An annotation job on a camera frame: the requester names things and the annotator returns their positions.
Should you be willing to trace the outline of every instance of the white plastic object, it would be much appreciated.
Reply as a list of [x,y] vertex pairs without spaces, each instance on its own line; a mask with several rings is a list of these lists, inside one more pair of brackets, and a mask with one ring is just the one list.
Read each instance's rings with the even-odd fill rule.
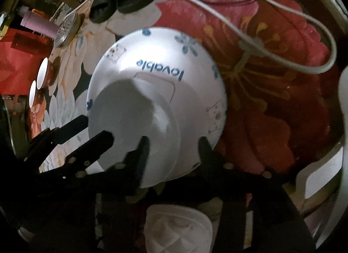
[[38,76],[37,76],[37,79],[36,79],[36,87],[37,87],[37,89],[41,89],[43,84],[44,84],[43,82],[45,80],[47,67],[48,67],[48,58],[46,57],[42,61],[41,65],[40,65],[40,68],[39,68]]
[[94,102],[115,81],[134,78],[155,87],[179,125],[179,160],[166,180],[188,174],[201,162],[200,137],[206,136],[215,146],[225,125],[226,93],[213,59],[200,43],[180,31],[136,31],[120,39],[101,58],[89,83],[87,101]]
[[25,13],[26,13],[28,10],[29,10],[29,7],[22,5],[21,7],[18,8],[17,14],[18,14],[20,17],[24,17]]
[[214,15],[215,17],[220,19],[222,22],[224,22],[229,28],[231,28],[231,30],[233,30],[235,32],[235,34],[238,37],[241,38],[241,40],[243,40],[243,42],[245,42],[246,45],[255,48],[258,52],[261,53],[261,55],[263,55],[263,57],[268,57],[268,58],[278,62],[279,64],[281,64],[285,67],[291,68],[293,70],[296,70],[296,71],[299,71],[302,73],[320,74],[320,73],[324,73],[324,72],[328,71],[335,64],[336,57],[337,57],[337,45],[336,45],[335,39],[333,38],[332,33],[319,20],[317,20],[317,19],[315,19],[315,18],[313,18],[313,17],[311,17],[303,12],[298,12],[290,7],[286,7],[278,2],[275,2],[274,0],[265,0],[265,1],[269,2],[270,4],[272,4],[276,7],[279,7],[285,11],[288,11],[288,12],[291,12],[291,13],[294,13],[296,15],[299,15],[301,17],[306,18],[307,20],[311,21],[312,23],[314,23],[315,25],[317,25],[319,28],[322,29],[322,31],[327,36],[327,38],[330,42],[330,47],[331,47],[330,57],[328,58],[328,61],[325,64],[323,64],[322,66],[318,66],[318,67],[304,66],[304,65],[289,61],[287,59],[284,59],[284,58],[266,50],[264,48],[264,45],[260,43],[259,38],[255,39],[255,38],[251,38],[250,36],[246,35],[236,25],[234,25],[231,21],[229,21],[228,18],[226,18],[225,16],[223,16],[222,14],[217,12],[215,9],[213,9],[209,5],[205,4],[204,2],[201,2],[200,0],[189,0],[189,1],[200,6],[201,8],[205,9],[206,11],[208,11],[209,13],[211,13],[212,15]]
[[298,197],[308,199],[323,188],[342,168],[344,138],[319,161],[311,163],[296,176]]
[[152,205],[144,226],[148,253],[209,253],[213,227],[195,209],[178,205]]
[[99,165],[106,170],[122,162],[137,148],[141,137],[147,136],[150,153],[141,188],[163,182],[177,162],[180,134],[168,103],[156,88],[139,79],[119,80],[106,87],[90,106],[89,137],[103,130],[114,137],[113,146],[101,155]]
[[317,240],[317,247],[319,247],[332,233],[333,229],[336,227],[348,207],[348,67],[346,67],[341,74],[338,86],[338,96],[345,125],[345,145],[343,147],[342,179],[335,206],[332,209],[330,218],[325,228],[323,229],[323,232]]
[[29,91],[29,107],[30,108],[32,108],[32,106],[34,105],[36,92],[37,92],[37,90],[36,90],[36,81],[34,80],[31,83],[30,91]]

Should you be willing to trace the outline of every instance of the paper cup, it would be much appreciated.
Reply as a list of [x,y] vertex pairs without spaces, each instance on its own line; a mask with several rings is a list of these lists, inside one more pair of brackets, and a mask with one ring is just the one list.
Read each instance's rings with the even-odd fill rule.
[[53,63],[46,57],[39,68],[38,77],[36,79],[37,89],[46,88],[53,83],[55,69]]
[[37,104],[41,104],[43,101],[43,90],[37,90],[36,81],[34,80],[30,87],[29,92],[29,107],[32,108]]

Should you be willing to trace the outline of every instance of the cup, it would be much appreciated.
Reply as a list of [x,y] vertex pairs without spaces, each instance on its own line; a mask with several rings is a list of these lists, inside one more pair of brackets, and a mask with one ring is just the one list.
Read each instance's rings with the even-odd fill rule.
[[46,35],[51,39],[56,37],[56,33],[59,29],[58,25],[30,11],[24,14],[20,24],[30,30]]
[[34,80],[30,87],[29,92],[29,107],[32,108],[36,106],[37,104],[41,104],[43,101],[43,89],[38,90],[36,88],[36,81]]
[[38,76],[36,79],[37,89],[46,88],[53,84],[55,69],[53,63],[46,57],[39,68]]

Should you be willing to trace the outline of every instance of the white bowl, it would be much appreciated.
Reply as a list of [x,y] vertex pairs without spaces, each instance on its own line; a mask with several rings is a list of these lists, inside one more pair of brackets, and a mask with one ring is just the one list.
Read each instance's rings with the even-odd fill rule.
[[36,87],[38,90],[42,88],[45,82],[47,68],[48,68],[48,58],[46,57],[40,65],[38,76],[36,78]]
[[29,91],[29,107],[32,108],[37,104],[41,104],[43,101],[43,90],[38,90],[36,88],[36,81],[34,80],[31,83],[30,91]]
[[152,83],[169,103],[179,125],[179,161],[167,180],[186,175],[200,164],[198,141],[215,146],[225,125],[227,99],[216,65],[203,46],[168,28],[131,33],[115,43],[93,72],[87,101],[94,101],[120,79]]
[[98,160],[103,170],[122,162],[137,148],[142,136],[150,140],[150,153],[141,188],[163,182],[173,170],[180,149],[179,127],[169,104],[150,83],[119,80],[89,103],[89,137],[103,130],[114,136],[114,145]]

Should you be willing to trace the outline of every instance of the metal lid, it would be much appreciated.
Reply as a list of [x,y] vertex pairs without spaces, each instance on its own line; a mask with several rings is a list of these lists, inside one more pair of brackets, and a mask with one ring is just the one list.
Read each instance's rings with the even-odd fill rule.
[[76,12],[73,12],[72,14],[69,14],[65,20],[60,25],[56,38],[54,39],[53,46],[55,48],[60,47],[60,45],[65,41],[67,36],[69,35],[76,19],[78,17],[78,14]]

